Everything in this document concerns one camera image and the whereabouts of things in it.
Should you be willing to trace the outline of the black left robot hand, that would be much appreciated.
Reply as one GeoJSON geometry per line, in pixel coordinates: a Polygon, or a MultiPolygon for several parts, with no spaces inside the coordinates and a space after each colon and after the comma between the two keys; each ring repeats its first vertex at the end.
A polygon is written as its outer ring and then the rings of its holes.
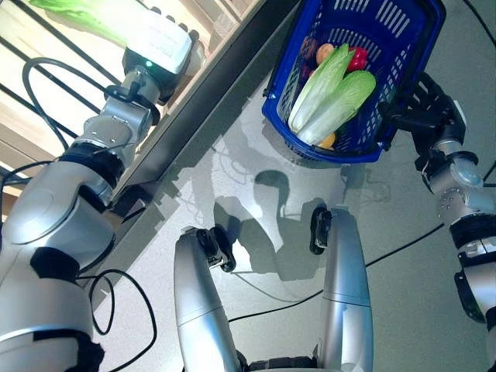
{"type": "Polygon", "coordinates": [[[122,67],[126,74],[144,67],[159,89],[159,105],[173,97],[183,76],[194,76],[205,62],[205,48],[196,30],[151,9],[133,13],[122,67]]]}

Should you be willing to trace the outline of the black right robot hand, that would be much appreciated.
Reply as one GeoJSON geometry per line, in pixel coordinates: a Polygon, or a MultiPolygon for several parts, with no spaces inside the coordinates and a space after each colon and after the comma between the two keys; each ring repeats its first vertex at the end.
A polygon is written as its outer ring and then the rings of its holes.
{"type": "Polygon", "coordinates": [[[410,132],[419,156],[442,140],[463,144],[466,124],[454,100],[428,75],[422,72],[408,82],[394,102],[378,105],[382,122],[410,132]]]}

